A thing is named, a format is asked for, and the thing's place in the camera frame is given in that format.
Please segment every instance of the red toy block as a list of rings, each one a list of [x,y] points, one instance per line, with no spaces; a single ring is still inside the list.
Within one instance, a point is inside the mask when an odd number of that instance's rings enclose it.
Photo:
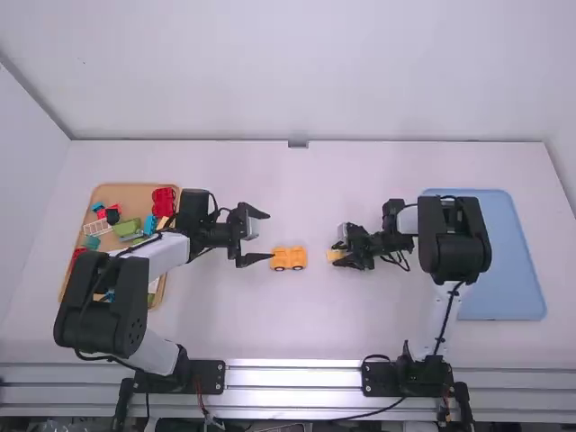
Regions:
[[[172,202],[176,198],[176,192],[171,187],[160,187],[152,192],[152,201],[158,203],[161,201]]]
[[[76,260],[78,259],[78,257],[80,256],[80,254],[82,254],[83,252],[86,252],[88,249],[86,249],[85,247],[79,247],[77,249],[74,249],[74,253],[72,254],[72,266],[71,268],[74,268],[74,264],[76,263]]]
[[[152,214],[158,219],[166,216],[170,217],[176,212],[176,206],[171,201],[156,202],[152,206]]]
[[[109,209],[116,209],[118,211],[118,214],[122,214],[122,207],[119,204],[111,205],[108,208]]]

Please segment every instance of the white tabletop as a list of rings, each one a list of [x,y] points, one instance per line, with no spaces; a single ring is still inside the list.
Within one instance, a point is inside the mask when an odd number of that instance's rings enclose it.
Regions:
[[[220,206],[246,201],[270,220],[243,251],[304,245],[309,266],[278,274],[267,263],[236,269],[223,250],[171,271],[157,333],[190,356],[355,359],[396,356],[418,333],[429,276],[381,263],[336,269],[325,252],[337,225],[378,230],[389,198],[414,202],[429,187],[510,193],[542,285],[540,322],[458,321],[453,365],[576,367],[576,221],[542,143],[85,141],[72,146],[11,307],[0,361],[69,361],[55,346],[58,292],[91,191],[107,182],[170,182],[212,191]]]

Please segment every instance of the cork board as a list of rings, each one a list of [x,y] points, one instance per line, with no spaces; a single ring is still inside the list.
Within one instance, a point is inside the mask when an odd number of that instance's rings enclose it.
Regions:
[[[175,184],[152,184],[152,183],[109,183],[100,184],[93,191],[90,196],[90,201],[86,206],[86,213],[82,223],[78,226],[78,237],[76,239],[76,244],[74,248],[70,251],[70,261],[68,262],[68,267],[60,293],[58,296],[58,301],[62,301],[66,286],[68,284],[68,278],[70,277],[70,271],[72,270],[72,254],[76,248],[81,248],[86,234],[84,233],[84,225],[98,221],[96,213],[90,210],[90,206],[93,203],[101,201],[106,207],[114,204],[119,204],[121,206],[121,216],[120,221],[128,221],[134,218],[140,218],[141,225],[144,225],[146,217],[152,213],[152,192],[159,187],[171,187],[175,191],[175,207],[178,209],[179,199],[180,199],[180,188]],[[113,231],[102,234],[98,237],[101,240],[100,246],[97,249],[99,252],[109,252],[115,249],[122,249],[130,246],[131,241],[121,242],[114,234]],[[157,291],[155,294],[148,295],[148,309],[156,308],[164,298],[164,290],[166,287],[167,275],[163,274],[160,276],[157,284]],[[101,297],[100,294],[95,294],[94,298]]]

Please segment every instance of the small toy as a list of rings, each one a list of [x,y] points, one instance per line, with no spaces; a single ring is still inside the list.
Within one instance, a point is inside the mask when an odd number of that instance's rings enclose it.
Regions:
[[[151,236],[156,229],[158,219],[153,214],[149,214],[144,221],[144,235]]]
[[[157,218],[161,218],[162,216],[167,216],[169,218],[175,213],[175,211],[176,206],[173,202],[157,202],[152,206],[152,214]]]
[[[99,219],[96,222],[87,223],[84,227],[82,227],[82,231],[87,236],[98,237],[112,231],[112,227],[108,224],[106,219]]]
[[[152,192],[152,201],[173,201],[176,198],[176,192],[171,187],[159,187]]]
[[[122,207],[119,204],[111,205],[110,207],[106,207],[106,210],[117,210],[118,214],[122,214]]]
[[[152,201],[154,201],[152,214],[157,218],[161,218],[162,216],[169,218],[172,216],[176,211],[176,205],[174,204],[175,198],[176,192],[171,187],[160,187],[156,189],[152,192]]]
[[[160,222],[158,223],[158,225],[156,226],[157,230],[162,230],[165,226],[166,226],[166,222],[168,222],[168,217],[167,216],[162,216],[162,219],[160,219]]]
[[[94,213],[98,212],[99,210],[104,208],[104,203],[102,201],[95,202],[90,206],[90,210]]]
[[[130,241],[130,240],[134,240],[134,239],[137,239],[137,238],[143,237],[143,236],[144,236],[144,232],[141,229],[139,229],[134,234],[120,237],[120,238],[118,238],[118,240],[119,241]]]
[[[106,209],[106,221],[109,225],[116,225],[120,222],[120,212],[118,209],[107,208]]]
[[[92,250],[97,250],[100,246],[100,239],[94,236],[86,236],[83,246]]]
[[[336,261],[337,259],[343,258],[346,255],[345,250],[341,249],[329,249],[326,251],[326,258],[330,263]]]
[[[74,253],[72,254],[72,259],[70,260],[72,262],[72,267],[74,267],[74,264],[76,263],[76,260],[78,259],[80,254],[82,254],[83,252],[86,252],[87,250],[88,249],[86,247],[77,247],[76,249],[74,249]]]
[[[275,247],[272,250],[274,257],[270,260],[270,268],[282,272],[287,268],[302,270],[308,264],[306,249],[302,246]]]
[[[140,218],[134,218],[120,222],[112,226],[118,237],[127,237],[134,234],[140,228]]]

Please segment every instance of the blue toy block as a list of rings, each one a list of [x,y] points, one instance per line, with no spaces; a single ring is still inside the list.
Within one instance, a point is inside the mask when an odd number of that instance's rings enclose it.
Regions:
[[[104,206],[104,203],[102,201],[95,202],[94,204],[92,204],[90,206],[90,210],[94,213],[96,213],[99,210],[104,209],[104,208],[105,208],[105,206]]]
[[[100,247],[100,239],[94,236],[86,236],[83,246],[88,249],[97,250],[98,247]]]
[[[158,219],[153,214],[149,214],[144,222],[144,234],[146,236],[151,236],[156,230],[156,225],[158,224]]]

